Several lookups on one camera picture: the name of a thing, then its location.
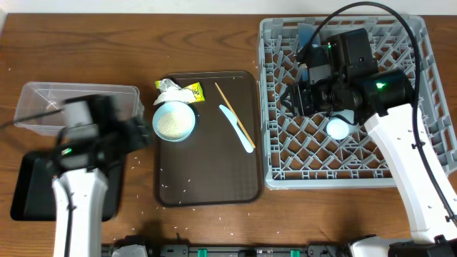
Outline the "light blue rice bowl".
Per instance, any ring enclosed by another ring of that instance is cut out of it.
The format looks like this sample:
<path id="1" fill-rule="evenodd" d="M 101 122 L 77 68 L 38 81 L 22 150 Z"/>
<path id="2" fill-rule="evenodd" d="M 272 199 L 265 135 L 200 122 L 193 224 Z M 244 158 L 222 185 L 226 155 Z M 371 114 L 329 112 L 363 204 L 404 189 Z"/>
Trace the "light blue rice bowl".
<path id="1" fill-rule="evenodd" d="M 156 135 L 170 142 L 187 139 L 196 125 L 194 110 L 185 103 L 170 101 L 157 108 L 152 126 Z"/>

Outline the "light blue plastic cup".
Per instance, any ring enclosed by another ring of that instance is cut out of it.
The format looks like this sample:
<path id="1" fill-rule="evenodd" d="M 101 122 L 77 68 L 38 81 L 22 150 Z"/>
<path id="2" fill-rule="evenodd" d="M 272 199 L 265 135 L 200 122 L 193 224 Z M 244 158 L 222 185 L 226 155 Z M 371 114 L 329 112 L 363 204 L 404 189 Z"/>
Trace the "light blue plastic cup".
<path id="1" fill-rule="evenodd" d="M 326 125 L 326 133 L 335 140 L 345 139 L 358 128 L 354 119 L 354 111 L 343 110 L 333 112 Z"/>

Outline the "yellow foil wrapper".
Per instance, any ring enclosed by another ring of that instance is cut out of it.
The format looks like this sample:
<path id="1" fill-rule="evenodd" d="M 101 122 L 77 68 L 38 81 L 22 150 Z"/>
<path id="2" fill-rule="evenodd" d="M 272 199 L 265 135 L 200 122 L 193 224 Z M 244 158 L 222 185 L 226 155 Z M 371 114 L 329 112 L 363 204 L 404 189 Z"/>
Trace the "yellow foil wrapper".
<path id="1" fill-rule="evenodd" d="M 205 101 L 204 92 L 199 82 L 182 88 L 171 79 L 163 79 L 156 81 L 155 85 L 160 94 L 154 105 L 170 101 L 178 101 L 185 104 Z"/>

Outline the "dark blue plate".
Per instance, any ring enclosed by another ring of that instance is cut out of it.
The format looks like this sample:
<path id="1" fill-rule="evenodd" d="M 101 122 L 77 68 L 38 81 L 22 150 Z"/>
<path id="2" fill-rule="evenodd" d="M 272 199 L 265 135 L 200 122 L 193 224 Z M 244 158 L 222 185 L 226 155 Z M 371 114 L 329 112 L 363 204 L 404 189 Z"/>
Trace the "dark blue plate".
<path id="1" fill-rule="evenodd" d="M 315 31 L 315 27 L 310 24 L 305 24 L 305 23 L 299 23 L 299 24 L 297 24 L 297 27 L 298 27 L 298 43 L 299 43 L 299 46 L 302 48 L 311 39 L 311 36 L 313 35 L 313 33 Z"/>

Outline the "wooden chopstick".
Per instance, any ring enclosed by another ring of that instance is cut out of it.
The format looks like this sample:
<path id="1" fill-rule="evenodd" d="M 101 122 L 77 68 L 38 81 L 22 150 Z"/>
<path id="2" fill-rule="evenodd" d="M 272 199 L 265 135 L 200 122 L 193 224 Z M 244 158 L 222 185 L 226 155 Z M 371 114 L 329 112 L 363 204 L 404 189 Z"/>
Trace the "wooden chopstick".
<path id="1" fill-rule="evenodd" d="M 241 129 L 241 131 L 243 131 L 243 134 L 244 136 L 246 137 L 246 140 L 251 144 L 252 148 L 256 148 L 253 140 L 251 139 L 251 137 L 249 136 L 247 130 L 244 128 L 241 120 L 239 119 L 239 117 L 237 116 L 236 112 L 234 111 L 233 107 L 231 106 L 231 104 L 229 103 L 228 99 L 226 98 L 225 94 L 223 93 L 223 91 L 221 90 L 220 86 L 215 82 L 215 85 L 216 85 L 216 88 L 219 90 L 219 93 L 220 95 L 222 96 L 223 100 L 225 101 L 226 105 L 228 106 L 228 109 L 232 112 L 232 114 L 236 117 L 236 120 L 237 120 L 237 124 L 238 124 L 238 127 Z"/>

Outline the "light blue plastic knife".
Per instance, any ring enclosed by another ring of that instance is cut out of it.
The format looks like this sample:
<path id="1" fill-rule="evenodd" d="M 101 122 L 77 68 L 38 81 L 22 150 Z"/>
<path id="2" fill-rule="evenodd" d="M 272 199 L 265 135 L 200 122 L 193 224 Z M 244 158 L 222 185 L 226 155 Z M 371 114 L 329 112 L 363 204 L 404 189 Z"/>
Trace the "light blue plastic knife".
<path id="1" fill-rule="evenodd" d="M 244 147 L 245 151 L 247 153 L 252 153 L 253 152 L 253 146 L 248 141 L 248 139 L 245 136 L 245 134 L 238 127 L 238 119 L 235 117 L 235 114 L 229 108 L 225 107 L 224 105 L 219 105 L 219 109 L 222 111 L 224 116 L 228 119 L 229 123 L 233 126 L 233 129 L 236 132 L 236 135 L 238 136 L 238 138 L 239 138 L 242 146 Z"/>

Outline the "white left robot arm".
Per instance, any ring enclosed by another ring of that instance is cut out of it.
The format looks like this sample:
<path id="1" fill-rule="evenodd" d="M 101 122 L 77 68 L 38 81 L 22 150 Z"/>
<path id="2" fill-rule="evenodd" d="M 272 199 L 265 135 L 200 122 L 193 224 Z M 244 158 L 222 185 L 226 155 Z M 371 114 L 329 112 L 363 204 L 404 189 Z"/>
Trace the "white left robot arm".
<path id="1" fill-rule="evenodd" d="M 139 117 L 121 120 L 113 96 L 66 99 L 65 126 L 46 159 L 56 203 L 55 256 L 100 256 L 109 170 L 127 154 L 151 145 Z"/>

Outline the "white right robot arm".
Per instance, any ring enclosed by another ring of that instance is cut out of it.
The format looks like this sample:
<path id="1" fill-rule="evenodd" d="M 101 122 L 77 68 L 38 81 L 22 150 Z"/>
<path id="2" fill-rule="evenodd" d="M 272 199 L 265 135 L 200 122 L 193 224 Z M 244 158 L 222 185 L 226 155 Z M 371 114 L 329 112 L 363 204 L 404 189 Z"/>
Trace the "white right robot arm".
<path id="1" fill-rule="evenodd" d="M 386 240 L 367 236 L 349 243 L 349 256 L 454 256 L 456 192 L 442 171 L 422 122 L 419 80 L 400 69 L 381 71 L 368 33 L 356 29 L 323 43 L 312 34 L 296 55 L 306 80 L 285 93 L 294 115 L 327 112 L 362 125 L 379 148 L 403 201 L 411 237 Z"/>

